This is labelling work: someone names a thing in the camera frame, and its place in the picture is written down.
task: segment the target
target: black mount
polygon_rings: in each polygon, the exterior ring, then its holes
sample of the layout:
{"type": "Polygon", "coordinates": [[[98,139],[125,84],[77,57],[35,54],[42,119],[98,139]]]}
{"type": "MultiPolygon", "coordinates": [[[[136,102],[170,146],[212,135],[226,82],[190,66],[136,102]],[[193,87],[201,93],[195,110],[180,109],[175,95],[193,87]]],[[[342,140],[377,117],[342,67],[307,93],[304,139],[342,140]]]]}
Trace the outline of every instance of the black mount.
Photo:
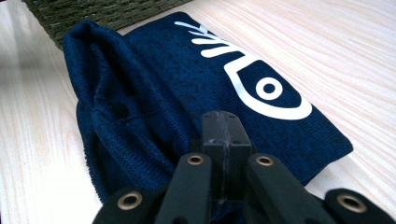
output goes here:
{"type": "Polygon", "coordinates": [[[202,139],[191,140],[168,187],[119,190],[93,223],[207,224],[211,201],[243,202],[247,224],[396,223],[349,189],[311,195],[279,159],[257,153],[239,118],[224,111],[203,115],[202,139]]]}

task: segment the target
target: white fish logo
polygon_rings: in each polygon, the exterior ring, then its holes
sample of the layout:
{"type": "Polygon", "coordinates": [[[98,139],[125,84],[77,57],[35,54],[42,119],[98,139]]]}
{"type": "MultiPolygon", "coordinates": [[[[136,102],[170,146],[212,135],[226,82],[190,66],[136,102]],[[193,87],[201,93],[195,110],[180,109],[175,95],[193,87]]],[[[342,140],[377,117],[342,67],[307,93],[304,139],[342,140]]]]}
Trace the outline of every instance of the white fish logo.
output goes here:
{"type": "MultiPolygon", "coordinates": [[[[175,25],[184,26],[196,30],[198,32],[189,31],[193,35],[205,36],[206,38],[195,38],[191,42],[196,45],[213,45],[213,44],[224,44],[223,47],[218,47],[214,49],[205,49],[201,51],[201,55],[206,58],[213,58],[221,54],[230,53],[234,51],[239,51],[244,54],[239,59],[232,62],[226,63],[224,65],[224,70],[233,83],[233,87],[236,90],[239,98],[242,102],[250,107],[252,110],[274,119],[304,119],[308,117],[312,112],[312,105],[304,98],[301,97],[301,104],[293,108],[277,107],[273,105],[268,105],[260,100],[257,100],[251,96],[247,90],[244,88],[240,77],[238,76],[238,71],[248,67],[250,64],[258,61],[259,59],[237,47],[236,45],[229,43],[215,35],[209,34],[207,29],[200,25],[200,27],[195,27],[182,21],[176,21],[175,25]]],[[[283,87],[278,80],[272,77],[264,77],[256,85],[257,94],[264,100],[275,100],[278,98],[283,91],[283,87]],[[271,93],[264,91],[264,86],[267,84],[272,84],[275,90],[271,93]]]]}

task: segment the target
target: light wood surface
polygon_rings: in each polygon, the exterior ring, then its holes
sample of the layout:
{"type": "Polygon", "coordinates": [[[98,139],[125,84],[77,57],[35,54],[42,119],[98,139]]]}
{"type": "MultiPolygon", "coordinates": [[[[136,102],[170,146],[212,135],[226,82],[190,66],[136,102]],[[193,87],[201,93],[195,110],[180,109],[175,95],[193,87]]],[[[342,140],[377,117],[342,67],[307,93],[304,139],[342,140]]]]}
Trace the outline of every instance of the light wood surface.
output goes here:
{"type": "MultiPolygon", "coordinates": [[[[196,0],[161,16],[175,11],[272,65],[350,139],[310,192],[354,189],[396,217],[396,2],[196,0]]],[[[0,3],[2,223],[92,222],[76,103],[63,53],[24,3],[0,3]]]]}

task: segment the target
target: navy blue towel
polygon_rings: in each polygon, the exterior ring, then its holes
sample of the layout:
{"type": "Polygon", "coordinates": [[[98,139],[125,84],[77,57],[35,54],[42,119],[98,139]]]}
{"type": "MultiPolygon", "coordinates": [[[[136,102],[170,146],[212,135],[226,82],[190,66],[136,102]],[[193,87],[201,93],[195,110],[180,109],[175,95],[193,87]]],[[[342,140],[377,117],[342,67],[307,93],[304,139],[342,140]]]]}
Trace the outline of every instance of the navy blue towel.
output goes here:
{"type": "MultiPolygon", "coordinates": [[[[125,36],[84,21],[65,36],[64,57],[102,201],[123,187],[167,184],[211,110],[238,116],[256,148],[278,157],[303,184],[352,150],[271,66],[185,13],[125,36]]],[[[213,220],[233,209],[215,206],[213,220]]]]}

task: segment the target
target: folded towel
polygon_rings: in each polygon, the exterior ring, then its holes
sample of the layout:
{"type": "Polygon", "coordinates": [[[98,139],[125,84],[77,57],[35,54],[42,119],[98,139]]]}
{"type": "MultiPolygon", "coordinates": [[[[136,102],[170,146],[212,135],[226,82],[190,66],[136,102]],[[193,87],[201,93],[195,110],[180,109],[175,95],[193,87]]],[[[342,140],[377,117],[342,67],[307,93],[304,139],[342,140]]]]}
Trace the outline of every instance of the folded towel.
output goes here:
{"type": "MultiPolygon", "coordinates": [[[[256,148],[278,157],[303,184],[352,150],[271,66],[185,13],[125,36],[84,21],[65,36],[64,57],[102,201],[123,187],[166,185],[211,110],[238,116],[256,148]]],[[[212,220],[241,223],[230,215],[239,207],[214,204],[212,220]]]]}

